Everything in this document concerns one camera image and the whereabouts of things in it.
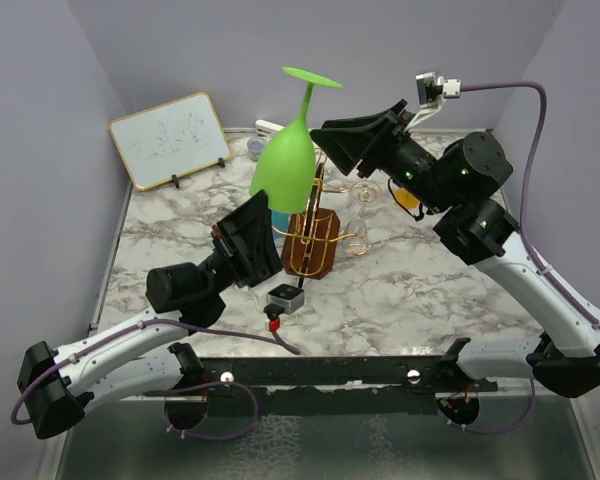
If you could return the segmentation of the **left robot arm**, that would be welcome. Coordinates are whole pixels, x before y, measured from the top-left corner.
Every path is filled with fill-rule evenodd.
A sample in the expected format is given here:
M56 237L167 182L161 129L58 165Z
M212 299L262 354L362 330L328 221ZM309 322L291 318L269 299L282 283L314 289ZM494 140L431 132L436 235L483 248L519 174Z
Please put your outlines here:
M96 399L92 386L140 355L214 325L232 287L257 286L282 268L274 245L268 196L259 191L213 225L214 249L200 264L154 268L146 277L149 308L93 337L52 348L45 341L24 353L11 413L39 439L80 422Z

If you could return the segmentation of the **green plastic goblet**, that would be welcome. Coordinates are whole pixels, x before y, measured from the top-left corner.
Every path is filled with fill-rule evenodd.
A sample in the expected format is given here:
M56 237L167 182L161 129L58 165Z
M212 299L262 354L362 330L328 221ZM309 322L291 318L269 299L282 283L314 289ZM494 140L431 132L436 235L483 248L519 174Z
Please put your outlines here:
M316 169L316 153L307 125L307 114L315 86L340 89L342 84L320 74L283 66L287 75L306 83L294 119L267 143L261 152L249 187L251 196L263 190L272 211L302 212L308 201Z

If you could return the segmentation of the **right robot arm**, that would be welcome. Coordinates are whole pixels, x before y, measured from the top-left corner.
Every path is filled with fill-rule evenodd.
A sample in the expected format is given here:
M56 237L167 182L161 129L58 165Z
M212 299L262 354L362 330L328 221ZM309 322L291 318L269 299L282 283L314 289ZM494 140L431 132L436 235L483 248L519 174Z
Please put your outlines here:
M545 268L534 264L519 223L493 194L511 175L499 142L474 132L435 158L411 137L411 128L438 113L442 100L417 113L404 101L375 115L327 120L311 139L338 170L367 178L383 171L430 214L442 244L465 264L503 287L542 327L535 338L455 341L439 367L441 383L461 391L474 379L536 380L550 391L577 398L600 386L600 310L584 312L560 294Z

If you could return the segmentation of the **blue plastic goblet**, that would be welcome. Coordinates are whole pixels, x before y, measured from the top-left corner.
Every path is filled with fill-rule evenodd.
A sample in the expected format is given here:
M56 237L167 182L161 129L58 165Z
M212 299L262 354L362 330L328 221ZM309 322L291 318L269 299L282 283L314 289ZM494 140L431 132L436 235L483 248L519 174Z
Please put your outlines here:
M271 225L275 238L283 237L288 231L290 216L286 213L271 211Z

